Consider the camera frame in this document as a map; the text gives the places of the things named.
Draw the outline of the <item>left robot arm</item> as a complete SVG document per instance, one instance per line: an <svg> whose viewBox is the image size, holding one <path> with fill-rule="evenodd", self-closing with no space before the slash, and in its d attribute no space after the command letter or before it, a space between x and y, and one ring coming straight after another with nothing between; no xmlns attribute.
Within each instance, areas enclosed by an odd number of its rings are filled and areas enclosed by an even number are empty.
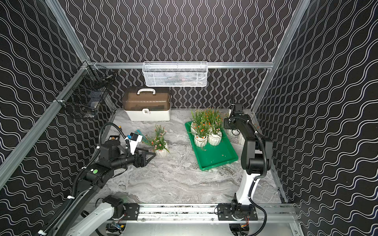
<svg viewBox="0 0 378 236"><path fill-rule="evenodd" d="M122 146L119 139L102 140L105 129L116 128L125 141ZM138 148L142 136L135 133L125 135L114 123L105 123L98 136L98 146L93 158L84 166L73 182L70 195L54 214L53 218L37 232L38 236L64 236L68 233L75 219L84 210L86 204L107 184L116 177L115 170L127 170L129 166L145 167L156 154Z"/></svg>

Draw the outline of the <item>green grass plant white pot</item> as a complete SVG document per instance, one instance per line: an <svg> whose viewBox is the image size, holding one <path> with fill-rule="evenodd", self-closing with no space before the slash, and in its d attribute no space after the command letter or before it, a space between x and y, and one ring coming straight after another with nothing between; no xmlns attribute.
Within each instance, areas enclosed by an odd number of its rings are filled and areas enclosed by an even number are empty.
<svg viewBox="0 0 378 236"><path fill-rule="evenodd" d="M191 132L195 133L195 128L201 124L206 123L205 111L204 110L192 110L192 123L191 123Z"/></svg>

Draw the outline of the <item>pink flower plant front pot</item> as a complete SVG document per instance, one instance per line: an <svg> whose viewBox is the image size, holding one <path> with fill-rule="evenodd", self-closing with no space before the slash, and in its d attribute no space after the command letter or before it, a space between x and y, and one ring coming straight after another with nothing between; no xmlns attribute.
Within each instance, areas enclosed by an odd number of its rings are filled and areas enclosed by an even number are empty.
<svg viewBox="0 0 378 236"><path fill-rule="evenodd" d="M215 121L210 125L208 143L212 146L218 146L222 140L221 122Z"/></svg>

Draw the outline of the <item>orange flower plant pot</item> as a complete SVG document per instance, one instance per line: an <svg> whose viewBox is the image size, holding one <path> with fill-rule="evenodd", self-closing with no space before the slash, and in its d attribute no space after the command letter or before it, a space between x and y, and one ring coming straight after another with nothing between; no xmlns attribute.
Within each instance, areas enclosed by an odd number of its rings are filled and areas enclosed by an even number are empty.
<svg viewBox="0 0 378 236"><path fill-rule="evenodd" d="M212 128L221 128L223 117L219 110L208 109L205 111L205 118Z"/></svg>
<svg viewBox="0 0 378 236"><path fill-rule="evenodd" d="M192 123L192 134L194 135L195 145L199 148L206 146L208 142L208 135L210 126L208 123Z"/></svg>

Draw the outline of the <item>pink flower plant pot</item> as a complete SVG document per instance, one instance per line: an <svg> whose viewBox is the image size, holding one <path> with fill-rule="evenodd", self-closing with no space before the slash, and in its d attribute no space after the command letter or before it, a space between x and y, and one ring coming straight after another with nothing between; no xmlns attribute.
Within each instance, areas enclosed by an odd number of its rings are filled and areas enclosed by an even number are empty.
<svg viewBox="0 0 378 236"><path fill-rule="evenodd" d="M239 135L239 133L237 131L233 131L232 129L226 129L225 132L228 136L238 136Z"/></svg>
<svg viewBox="0 0 378 236"><path fill-rule="evenodd" d="M218 146L222 140L221 122L215 121L210 125L208 143L212 146Z"/></svg>
<svg viewBox="0 0 378 236"><path fill-rule="evenodd" d="M166 157L169 154L168 142L165 140L167 131L159 124L154 127L153 135L146 135L143 142L152 147L157 157Z"/></svg>

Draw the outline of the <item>green plastic tray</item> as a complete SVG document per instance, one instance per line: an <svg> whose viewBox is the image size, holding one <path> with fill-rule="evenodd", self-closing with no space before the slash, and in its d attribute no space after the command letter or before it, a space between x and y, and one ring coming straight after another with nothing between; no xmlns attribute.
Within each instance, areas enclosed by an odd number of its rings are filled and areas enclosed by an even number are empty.
<svg viewBox="0 0 378 236"><path fill-rule="evenodd" d="M185 128L187 130L200 170L210 170L222 165L236 162L238 160L238 155L223 129L221 130L222 138L219 145L212 146L210 144L206 144L204 147L198 147L195 145L194 135L190 133L191 123L192 122L185 123Z"/></svg>

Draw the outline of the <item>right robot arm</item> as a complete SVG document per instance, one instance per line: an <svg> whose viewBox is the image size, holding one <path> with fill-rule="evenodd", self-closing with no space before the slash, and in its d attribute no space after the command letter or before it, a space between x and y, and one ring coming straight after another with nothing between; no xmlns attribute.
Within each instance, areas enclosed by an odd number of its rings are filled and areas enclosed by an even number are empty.
<svg viewBox="0 0 378 236"><path fill-rule="evenodd" d="M224 128L236 130L244 138L240 163L244 170L242 182L230 204L233 219L250 220L257 208L254 194L258 182L265 178L272 165L272 142L259 132L252 118L244 113L243 105L231 103L229 117L224 119Z"/></svg>

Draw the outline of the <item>orange flower plant back pot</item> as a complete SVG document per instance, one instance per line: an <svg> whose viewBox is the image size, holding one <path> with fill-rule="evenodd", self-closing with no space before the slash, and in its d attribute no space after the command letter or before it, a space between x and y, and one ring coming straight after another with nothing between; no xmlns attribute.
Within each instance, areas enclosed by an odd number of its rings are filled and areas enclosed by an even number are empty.
<svg viewBox="0 0 378 236"><path fill-rule="evenodd" d="M192 123L192 134L194 135L195 145L199 148L206 146L208 142L208 135L210 126L208 123Z"/></svg>

